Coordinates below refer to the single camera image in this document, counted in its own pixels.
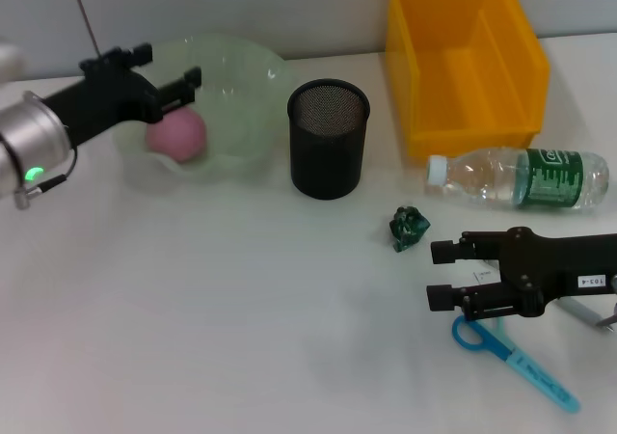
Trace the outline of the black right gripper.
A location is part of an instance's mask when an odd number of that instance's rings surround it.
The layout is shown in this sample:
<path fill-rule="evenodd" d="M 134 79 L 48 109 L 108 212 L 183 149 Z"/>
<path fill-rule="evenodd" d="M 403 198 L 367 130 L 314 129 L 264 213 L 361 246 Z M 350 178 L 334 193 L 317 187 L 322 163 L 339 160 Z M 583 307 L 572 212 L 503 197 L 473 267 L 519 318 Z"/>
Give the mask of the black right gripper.
<path fill-rule="evenodd" d="M 464 231 L 457 242 L 432 242 L 431 255 L 434 264 L 498 260 L 499 283 L 426 287 L 432 312 L 460 308 L 466 320 L 509 315 L 538 317 L 555 299 L 615 292 L 611 285 L 616 277 L 614 233 L 550 238 L 525 227 L 510 229 L 506 234 Z"/>

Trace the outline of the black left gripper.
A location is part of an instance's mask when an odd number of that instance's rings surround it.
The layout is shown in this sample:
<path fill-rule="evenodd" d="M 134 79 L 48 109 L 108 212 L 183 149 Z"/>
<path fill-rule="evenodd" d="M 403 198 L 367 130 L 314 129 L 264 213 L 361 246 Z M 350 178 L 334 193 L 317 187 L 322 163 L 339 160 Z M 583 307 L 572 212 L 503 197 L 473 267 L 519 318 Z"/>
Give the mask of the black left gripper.
<path fill-rule="evenodd" d="M 195 101 L 201 69 L 190 68 L 175 81 L 157 88 L 132 71 L 152 62 L 152 46 L 115 47 L 79 63 L 90 71 L 83 80 L 42 100 L 67 128 L 70 144 L 78 147 L 121 122 L 155 123 Z"/>

